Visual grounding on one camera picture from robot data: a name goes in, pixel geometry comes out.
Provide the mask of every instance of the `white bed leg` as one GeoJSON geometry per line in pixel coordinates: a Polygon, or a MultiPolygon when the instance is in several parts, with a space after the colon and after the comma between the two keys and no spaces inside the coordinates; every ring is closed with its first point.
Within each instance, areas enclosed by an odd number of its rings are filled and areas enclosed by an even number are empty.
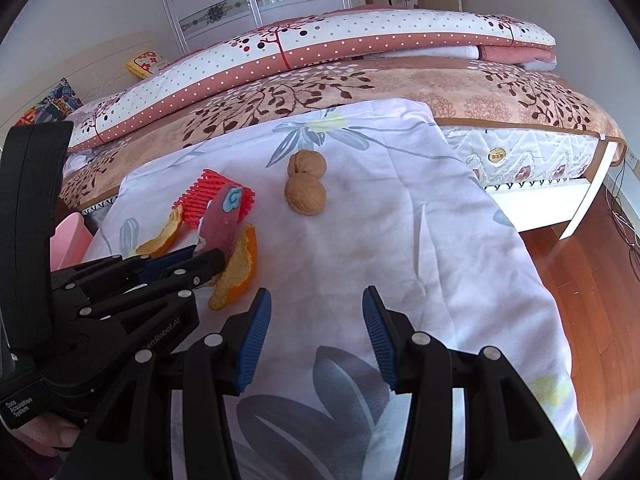
{"type": "Polygon", "coordinates": [[[602,155],[600,165],[598,166],[598,169],[596,170],[596,173],[591,180],[591,185],[589,186],[587,193],[584,195],[582,202],[580,202],[580,205],[578,206],[574,217],[571,219],[564,231],[562,231],[562,234],[559,236],[561,240],[574,234],[576,228],[582,221],[582,218],[584,218],[584,215],[587,213],[587,209],[590,208],[591,202],[593,202],[593,199],[596,198],[596,193],[600,190],[600,186],[604,181],[604,177],[609,170],[611,161],[613,160],[613,156],[616,153],[617,146],[618,144],[616,142],[609,142],[607,144],[604,155],[602,155]]]}

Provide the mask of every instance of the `white wall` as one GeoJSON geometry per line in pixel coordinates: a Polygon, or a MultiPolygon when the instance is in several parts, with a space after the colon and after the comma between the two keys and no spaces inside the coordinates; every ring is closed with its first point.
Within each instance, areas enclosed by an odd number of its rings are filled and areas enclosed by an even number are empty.
{"type": "MultiPolygon", "coordinates": [[[[464,10],[510,14],[546,28],[558,43],[559,75],[618,122],[640,155],[640,50],[608,0],[462,0],[464,10]]],[[[615,176],[619,168],[609,174],[615,176]]],[[[640,212],[640,181],[625,174],[622,191],[640,212]]]]}
{"type": "Polygon", "coordinates": [[[165,57],[179,56],[161,0],[29,0],[0,44],[0,99],[76,52],[144,30],[165,57]]]}

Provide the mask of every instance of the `brown floral blanket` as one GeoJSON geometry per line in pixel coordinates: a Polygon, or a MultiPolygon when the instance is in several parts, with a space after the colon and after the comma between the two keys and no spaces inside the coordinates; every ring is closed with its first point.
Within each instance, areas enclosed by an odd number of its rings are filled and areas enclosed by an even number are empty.
{"type": "Polygon", "coordinates": [[[433,57],[342,60],[222,92],[98,148],[63,186],[74,210],[115,195],[124,176],[150,160],[252,124],[347,103],[385,98],[427,103],[441,126],[527,127],[626,143],[598,104],[550,73],[513,65],[433,57]]]}

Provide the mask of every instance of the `polka dot quilt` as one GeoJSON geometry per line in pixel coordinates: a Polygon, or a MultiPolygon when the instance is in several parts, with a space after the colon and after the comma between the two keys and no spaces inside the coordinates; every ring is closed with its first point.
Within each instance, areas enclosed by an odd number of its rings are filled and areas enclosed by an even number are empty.
{"type": "Polygon", "coordinates": [[[92,148],[229,88],[328,60],[432,46],[553,50],[555,39],[508,16],[426,9],[348,9],[261,27],[181,59],[67,117],[69,150],[92,148]]]}

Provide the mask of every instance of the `pink trash bin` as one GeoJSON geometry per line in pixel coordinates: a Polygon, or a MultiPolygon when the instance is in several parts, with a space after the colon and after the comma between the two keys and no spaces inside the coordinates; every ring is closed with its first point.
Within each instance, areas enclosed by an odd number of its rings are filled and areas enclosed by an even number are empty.
{"type": "Polygon", "coordinates": [[[58,227],[50,239],[51,270],[64,269],[82,262],[84,253],[91,243],[92,234],[84,226],[80,213],[71,213],[58,227]]]}

